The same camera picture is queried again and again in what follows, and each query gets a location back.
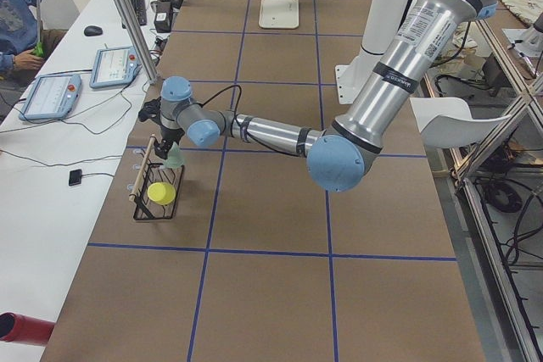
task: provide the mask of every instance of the black computer mouse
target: black computer mouse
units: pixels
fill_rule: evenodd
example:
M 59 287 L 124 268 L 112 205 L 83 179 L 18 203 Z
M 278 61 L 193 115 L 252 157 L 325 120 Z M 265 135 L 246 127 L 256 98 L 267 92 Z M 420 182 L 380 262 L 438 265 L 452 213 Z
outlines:
M 98 27 L 97 25 L 88 25 L 83 31 L 83 34 L 87 37 L 100 36 L 102 33 L 104 33 L 102 27 Z

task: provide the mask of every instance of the black box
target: black box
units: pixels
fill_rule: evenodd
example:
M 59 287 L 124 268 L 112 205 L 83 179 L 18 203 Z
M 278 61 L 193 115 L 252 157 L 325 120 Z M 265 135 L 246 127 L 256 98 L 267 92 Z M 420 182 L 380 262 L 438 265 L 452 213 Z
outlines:
M 169 33 L 173 20 L 173 7 L 170 2 L 158 2 L 154 14 L 154 28 L 158 33 Z

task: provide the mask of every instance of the brown table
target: brown table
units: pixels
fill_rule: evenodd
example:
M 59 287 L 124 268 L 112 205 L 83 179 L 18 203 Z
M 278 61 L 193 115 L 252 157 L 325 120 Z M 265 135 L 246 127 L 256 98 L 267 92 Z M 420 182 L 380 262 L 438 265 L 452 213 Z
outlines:
M 299 0 L 299 28 L 269 31 L 260 0 L 185 0 L 159 70 L 201 101 L 236 82 L 240 112 L 321 129 L 346 110 L 333 67 L 370 2 Z M 183 142 L 175 218 L 136 222 L 127 185 L 156 132 L 130 135 L 43 361 L 484 360 L 409 104 L 349 192 L 323 191 L 303 159 Z

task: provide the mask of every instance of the yellow cup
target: yellow cup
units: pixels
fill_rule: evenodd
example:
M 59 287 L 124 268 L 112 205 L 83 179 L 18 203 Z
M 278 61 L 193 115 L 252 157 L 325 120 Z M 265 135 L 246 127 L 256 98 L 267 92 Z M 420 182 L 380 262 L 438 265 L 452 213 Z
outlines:
M 167 205 L 176 199 L 176 188 L 169 182 L 154 182 L 148 187 L 147 195 L 158 205 Z

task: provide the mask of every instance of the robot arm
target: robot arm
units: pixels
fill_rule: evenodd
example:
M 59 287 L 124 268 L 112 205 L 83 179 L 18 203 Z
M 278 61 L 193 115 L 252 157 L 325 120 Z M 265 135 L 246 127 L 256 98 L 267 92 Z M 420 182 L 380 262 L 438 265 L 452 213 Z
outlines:
M 497 0 L 417 0 L 350 109 L 324 131 L 208 111 L 193 99 L 187 80 L 168 78 L 160 106 L 165 151 L 185 132 L 199 147 L 213 144 L 220 135 L 236 137 L 307 157 L 317 184 L 329 191 L 348 190 L 370 170 L 383 148 L 385 130 L 456 27 L 490 17 L 496 4 Z

